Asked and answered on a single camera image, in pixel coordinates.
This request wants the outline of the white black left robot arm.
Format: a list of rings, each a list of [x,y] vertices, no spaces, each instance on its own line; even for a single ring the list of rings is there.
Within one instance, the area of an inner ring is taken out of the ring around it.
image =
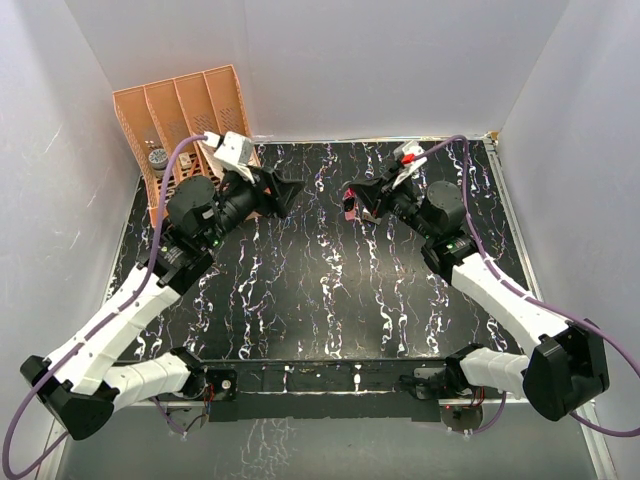
[[[193,176],[175,188],[149,254],[137,261],[120,289],[67,344],[21,365],[38,399],[72,439],[89,438],[116,411],[139,401],[204,394],[206,368],[184,347],[142,363],[115,363],[212,267],[214,248],[232,230],[253,213],[286,218],[304,185],[271,167],[252,167],[247,178],[227,172],[215,184]]]

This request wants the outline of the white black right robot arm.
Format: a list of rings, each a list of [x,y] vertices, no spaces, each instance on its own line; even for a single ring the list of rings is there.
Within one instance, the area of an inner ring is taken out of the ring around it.
[[[478,303],[521,349],[515,355],[471,344],[449,355],[436,378],[453,394],[494,388],[526,398],[544,418],[557,421],[609,388],[603,340],[590,325],[562,319],[513,284],[482,246],[466,194],[456,185],[435,182],[418,199],[409,180],[386,174],[373,208],[421,234],[429,269]]]

